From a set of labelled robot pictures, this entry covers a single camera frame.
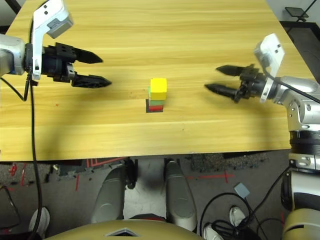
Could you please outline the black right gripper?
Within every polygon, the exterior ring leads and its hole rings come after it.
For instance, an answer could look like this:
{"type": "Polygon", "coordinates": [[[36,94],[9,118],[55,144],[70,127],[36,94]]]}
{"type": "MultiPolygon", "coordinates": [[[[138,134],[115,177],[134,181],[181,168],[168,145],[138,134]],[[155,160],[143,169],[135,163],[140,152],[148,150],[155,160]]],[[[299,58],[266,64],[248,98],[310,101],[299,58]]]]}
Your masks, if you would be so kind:
{"type": "Polygon", "coordinates": [[[217,67],[216,70],[228,76],[239,76],[240,87],[236,90],[216,83],[205,84],[204,86],[209,91],[224,97],[233,98],[235,103],[238,103],[241,99],[261,97],[267,77],[263,73],[260,73],[254,64],[246,67],[222,65],[217,67]]]}

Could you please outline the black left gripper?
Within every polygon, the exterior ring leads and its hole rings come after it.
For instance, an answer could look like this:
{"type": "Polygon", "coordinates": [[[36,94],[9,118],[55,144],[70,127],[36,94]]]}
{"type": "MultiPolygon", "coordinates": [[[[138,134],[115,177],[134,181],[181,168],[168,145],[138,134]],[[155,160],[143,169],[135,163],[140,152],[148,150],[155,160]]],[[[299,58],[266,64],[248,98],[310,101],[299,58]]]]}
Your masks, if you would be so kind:
{"type": "Polygon", "coordinates": [[[55,46],[43,47],[41,74],[53,78],[54,82],[71,82],[71,86],[77,88],[104,88],[112,84],[102,76],[78,74],[75,76],[73,63],[76,60],[86,64],[103,62],[91,51],[57,42],[55,46]]]}

